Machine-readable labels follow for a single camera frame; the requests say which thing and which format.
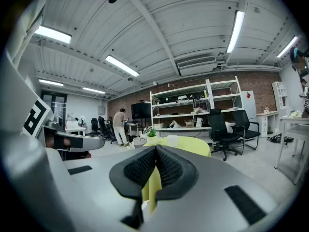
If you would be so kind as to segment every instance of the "ceiling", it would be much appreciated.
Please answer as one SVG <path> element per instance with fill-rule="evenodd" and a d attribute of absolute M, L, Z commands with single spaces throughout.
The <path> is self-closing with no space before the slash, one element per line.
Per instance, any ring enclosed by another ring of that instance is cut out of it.
<path fill-rule="evenodd" d="M 225 54 L 235 10 L 245 18 L 232 54 Z M 23 59 L 36 77 L 64 83 L 55 91 L 113 99 L 152 85 L 183 78 L 177 63 L 216 56 L 229 71 L 280 71 L 289 56 L 276 55 L 294 35 L 301 50 L 308 42 L 281 0 L 48 0 L 43 26 L 72 35 L 70 44 L 34 35 Z M 105 62 L 107 55 L 140 73 L 132 77 Z M 105 91 L 97 95 L 82 90 Z"/>

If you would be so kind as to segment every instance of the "light fixture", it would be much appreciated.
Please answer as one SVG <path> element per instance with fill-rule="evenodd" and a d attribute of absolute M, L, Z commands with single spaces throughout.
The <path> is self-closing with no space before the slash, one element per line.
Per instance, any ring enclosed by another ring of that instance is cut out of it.
<path fill-rule="evenodd" d="M 52 85 L 57 85 L 57 86 L 63 86 L 63 83 L 56 83 L 56 82 L 51 82 L 43 79 L 39 79 L 40 83 L 46 83 L 46 84 L 52 84 Z"/>
<path fill-rule="evenodd" d="M 87 87 L 84 87 L 83 89 L 84 89 L 84 90 L 88 90 L 88 91 L 92 91 L 92 92 L 96 92 L 96 93 L 105 94 L 104 91 L 95 90 L 95 89 L 91 89 L 91 88 L 87 88 Z"/>
<path fill-rule="evenodd" d="M 129 74 L 131 74 L 134 77 L 137 77 L 137 76 L 140 75 L 135 70 L 133 70 L 130 67 L 128 67 L 127 65 L 123 64 L 122 62 L 120 62 L 119 60 L 115 59 L 111 55 L 108 55 L 105 60 L 108 61 L 111 64 L 116 65 L 117 67 L 119 67 L 120 69 L 124 70 L 125 72 L 128 72 Z"/>
<path fill-rule="evenodd" d="M 226 53 L 231 53 L 234 50 L 234 47 L 236 45 L 240 30 L 241 30 L 241 26 L 242 26 L 242 22 L 243 19 L 245 17 L 245 13 L 242 11 L 236 11 L 236 20 L 233 26 L 233 32 L 232 32 L 232 37 L 230 39 L 230 42 L 228 44 L 228 48 Z"/>
<path fill-rule="evenodd" d="M 70 43 L 71 36 L 62 32 L 59 32 L 54 29 L 49 29 L 47 27 L 40 26 L 39 29 L 35 31 L 35 33 L 39 35 L 43 35 L 49 38 L 53 38 L 55 40 L 59 40 L 65 43 Z"/>
<path fill-rule="evenodd" d="M 297 37 L 294 36 L 290 43 L 288 43 L 288 45 L 277 55 L 278 58 L 280 58 L 292 45 L 293 43 L 297 40 Z"/>

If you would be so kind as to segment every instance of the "white pants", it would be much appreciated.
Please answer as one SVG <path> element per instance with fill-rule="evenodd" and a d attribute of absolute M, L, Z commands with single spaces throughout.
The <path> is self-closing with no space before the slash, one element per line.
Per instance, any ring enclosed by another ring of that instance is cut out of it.
<path fill-rule="evenodd" d="M 125 128 L 120 127 L 120 126 L 116 126 L 114 127 L 114 133 L 117 139 L 118 144 L 127 144 L 127 140 L 126 140 L 126 134 L 125 134 Z"/>

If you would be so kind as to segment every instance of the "television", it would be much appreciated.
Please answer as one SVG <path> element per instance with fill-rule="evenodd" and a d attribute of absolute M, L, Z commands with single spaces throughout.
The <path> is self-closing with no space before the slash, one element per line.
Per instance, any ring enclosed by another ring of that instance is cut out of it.
<path fill-rule="evenodd" d="M 132 118 L 151 118 L 150 103 L 141 102 L 131 105 Z"/>

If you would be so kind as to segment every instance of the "round table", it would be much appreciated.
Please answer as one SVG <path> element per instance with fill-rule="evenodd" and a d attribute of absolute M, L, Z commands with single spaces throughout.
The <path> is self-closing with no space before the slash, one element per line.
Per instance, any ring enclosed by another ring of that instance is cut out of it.
<path fill-rule="evenodd" d="M 156 145 L 168 146 L 168 139 L 166 137 L 160 138 Z M 194 137 L 178 137 L 178 145 L 174 148 L 182 149 L 202 155 L 205 157 L 211 157 L 211 150 L 209 145 L 201 139 Z M 155 194 L 157 191 L 161 190 L 161 178 L 158 169 L 155 167 L 153 173 L 151 174 L 149 180 L 144 186 L 142 193 L 143 201 L 149 200 L 149 212 L 153 212 L 156 206 Z"/>

